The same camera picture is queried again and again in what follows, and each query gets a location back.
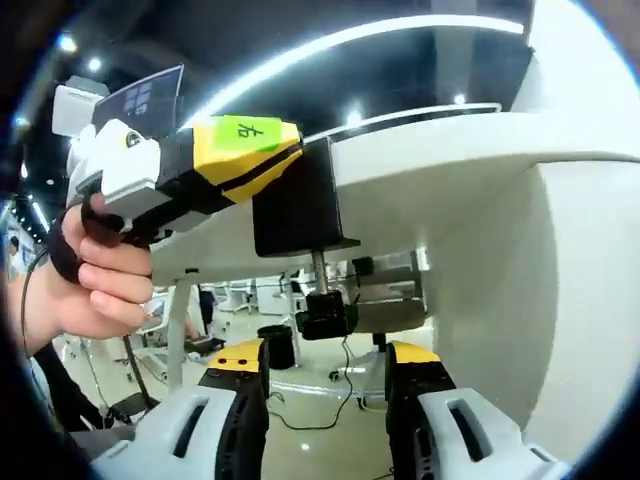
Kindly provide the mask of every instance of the hand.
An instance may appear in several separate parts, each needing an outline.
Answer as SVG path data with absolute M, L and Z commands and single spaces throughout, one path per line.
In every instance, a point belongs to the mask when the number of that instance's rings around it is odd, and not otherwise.
M 91 206 L 98 214 L 104 212 L 104 197 L 94 195 Z M 87 237 L 80 206 L 67 212 L 62 233 L 84 261 L 78 272 L 80 285 L 64 280 L 50 261 L 34 272 L 42 275 L 40 282 L 48 293 L 44 308 L 49 309 L 56 333 L 109 338 L 136 331 L 145 320 L 140 304 L 149 301 L 153 292 L 147 277 L 150 252 L 118 242 L 107 247 Z

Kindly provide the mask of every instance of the metal rod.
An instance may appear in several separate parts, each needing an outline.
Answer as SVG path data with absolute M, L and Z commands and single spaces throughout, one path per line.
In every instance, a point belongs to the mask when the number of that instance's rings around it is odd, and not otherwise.
M 300 352 L 300 339 L 298 334 L 298 325 L 296 324 L 296 306 L 293 299 L 293 288 L 291 288 L 291 273 L 286 272 L 284 275 L 285 286 L 284 291 L 287 296 L 287 305 L 289 306 L 289 314 L 287 315 L 289 326 L 291 327 L 292 340 L 293 340 L 293 357 L 296 362 L 296 366 L 301 365 L 301 352 Z
M 313 260 L 313 271 L 316 274 L 316 285 L 318 292 L 326 295 L 329 292 L 329 281 L 327 280 L 327 270 L 324 268 L 324 253 L 311 252 Z

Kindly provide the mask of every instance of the white wall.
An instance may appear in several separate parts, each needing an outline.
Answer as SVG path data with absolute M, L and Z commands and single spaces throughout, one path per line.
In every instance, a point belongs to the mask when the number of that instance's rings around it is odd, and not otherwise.
M 553 228 L 537 170 L 427 252 L 436 351 L 457 384 L 525 426 L 547 370 L 557 295 Z
M 436 351 L 574 462 L 640 360 L 640 165 L 531 168 L 429 245 Z
M 534 57 L 512 111 L 559 109 L 613 118 L 639 113 L 630 68 L 576 3 L 537 0 L 529 44 Z
M 577 460 L 640 362 L 640 165 L 540 166 L 554 225 L 558 322 L 527 427 Z

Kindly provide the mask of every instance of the cable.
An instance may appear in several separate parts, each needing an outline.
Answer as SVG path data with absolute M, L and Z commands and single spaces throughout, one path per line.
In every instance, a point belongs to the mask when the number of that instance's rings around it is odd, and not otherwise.
M 140 388 L 142 401 L 144 402 L 145 407 L 147 407 L 147 410 L 151 410 L 154 405 L 153 402 L 151 402 L 149 391 L 147 390 L 147 386 L 144 384 L 144 380 L 142 379 L 142 375 L 140 374 L 138 362 L 136 361 L 136 357 L 133 354 L 133 349 L 131 348 L 131 340 L 129 339 L 129 335 L 124 335 L 122 337 L 122 341 L 124 342 L 124 349 L 127 352 L 129 365 L 131 365 L 131 370 L 133 370 L 133 376 L 136 377 L 136 382 L 138 383 L 138 387 Z
M 371 480 L 382 480 L 383 478 L 393 477 L 393 475 L 394 475 L 394 470 L 393 470 L 393 467 L 391 467 L 389 469 L 389 473 L 385 473 L 384 475 L 380 475 L 379 477 L 372 478 Z
M 351 379 L 349 378 L 349 375 L 347 374 L 347 371 L 349 370 L 349 359 L 350 359 L 349 358 L 349 352 L 348 352 L 347 347 L 346 347 L 347 338 L 348 338 L 348 335 L 342 339 L 342 343 L 340 345 L 342 346 L 342 349 L 344 350 L 345 356 L 347 357 L 347 361 L 346 361 L 346 364 L 345 364 L 345 370 L 344 370 L 344 378 L 349 383 L 349 394 L 346 396 L 346 398 L 342 401 L 342 403 L 338 407 L 338 410 L 336 412 L 335 418 L 333 419 L 333 422 L 331 422 L 329 425 L 324 425 L 324 426 L 319 426 L 319 427 L 296 427 L 296 426 L 290 425 L 285 420 L 285 418 L 282 415 L 280 415 L 279 413 L 275 413 L 275 412 L 269 410 L 269 415 L 273 415 L 274 417 L 278 417 L 282 421 L 282 423 L 284 424 L 285 427 L 287 427 L 290 430 L 295 430 L 295 431 L 298 431 L 298 432 L 300 432 L 300 431 L 308 431 L 308 430 L 330 430 L 333 427 L 335 427 L 336 424 L 338 423 L 338 420 L 340 419 L 340 413 L 342 412 L 342 409 L 347 404 L 347 402 L 351 398 L 351 395 L 353 394 L 353 383 L 351 383 Z M 274 392 L 271 395 L 269 395 L 269 397 L 277 397 L 277 398 L 279 398 L 279 400 L 282 403 L 284 403 L 284 397 L 279 392 Z
M 160 378 L 160 377 L 156 374 L 156 372 L 154 372 L 154 371 L 153 371 L 153 370 L 152 370 L 152 369 L 151 369 L 151 368 L 150 368 L 146 363 L 144 363 L 144 362 L 143 362 L 142 360 L 140 360 L 138 357 L 136 357 L 136 359 L 138 359 L 138 360 L 140 361 L 140 365 L 142 365 L 142 366 L 147 370 L 147 372 L 149 372 L 149 373 L 151 374 L 151 376 L 152 376 L 153 378 L 155 378 L 157 381 L 159 381 L 160 383 L 162 383 L 165 387 L 168 387 L 168 386 L 169 386 L 169 385 L 167 384 L 167 382 L 166 382 L 166 381 L 164 381 L 164 380 L 162 380 L 162 378 Z

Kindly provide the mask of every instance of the black cable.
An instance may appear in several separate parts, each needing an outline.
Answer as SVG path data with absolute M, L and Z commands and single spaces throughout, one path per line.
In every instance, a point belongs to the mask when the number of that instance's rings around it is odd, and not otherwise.
M 129 339 L 129 335 L 124 335 L 122 337 L 122 341 L 124 342 L 124 349 L 127 352 L 127 359 L 129 360 L 129 365 L 131 365 L 131 370 L 133 370 L 133 376 L 136 377 L 136 383 L 140 388 L 140 393 L 142 394 L 142 401 L 144 402 L 147 410 L 151 410 L 154 407 L 153 402 L 151 401 L 151 397 L 149 396 L 149 391 L 147 390 L 147 386 L 142 379 L 142 375 L 140 374 L 140 369 L 138 368 L 138 362 L 136 360 L 135 355 L 133 354 L 133 349 L 131 348 L 131 340 Z
M 269 410 L 269 415 L 273 415 L 274 417 L 278 417 L 282 421 L 282 423 L 284 424 L 285 427 L 287 427 L 290 430 L 295 430 L 295 431 L 298 431 L 298 432 L 300 432 L 300 431 L 308 431 L 308 430 L 330 430 L 333 427 L 335 427 L 336 424 L 338 423 L 338 420 L 340 419 L 340 413 L 342 412 L 342 409 L 347 404 L 347 402 L 351 398 L 351 395 L 353 394 L 353 383 L 351 383 L 351 379 L 349 378 L 349 375 L 347 373 L 348 370 L 349 370 L 349 351 L 347 350 L 347 347 L 346 347 L 347 338 L 348 338 L 348 335 L 342 339 L 342 343 L 340 345 L 342 346 L 342 349 L 344 350 L 344 353 L 345 353 L 345 355 L 347 357 L 347 361 L 346 361 L 346 365 L 345 365 L 345 369 L 344 369 L 344 378 L 349 383 L 349 394 L 346 396 L 346 398 L 342 401 L 342 403 L 338 407 L 338 411 L 336 412 L 336 416 L 333 419 L 333 422 L 331 422 L 329 425 L 324 425 L 324 426 L 319 426 L 319 427 L 296 427 L 296 426 L 290 425 L 285 420 L 285 418 L 282 415 L 280 415 L 279 413 L 275 413 L 275 412 L 272 412 L 271 410 Z M 269 397 L 277 397 L 278 395 L 279 395 L 280 401 L 282 401 L 284 403 L 284 397 L 282 396 L 281 393 L 274 392 L 271 395 L 269 395 Z
M 382 480 L 383 478 L 393 477 L 393 475 L 394 475 L 394 470 L 393 470 L 393 467 L 391 467 L 389 469 L 389 473 L 385 473 L 384 475 L 380 475 L 379 477 L 372 478 L 371 480 Z

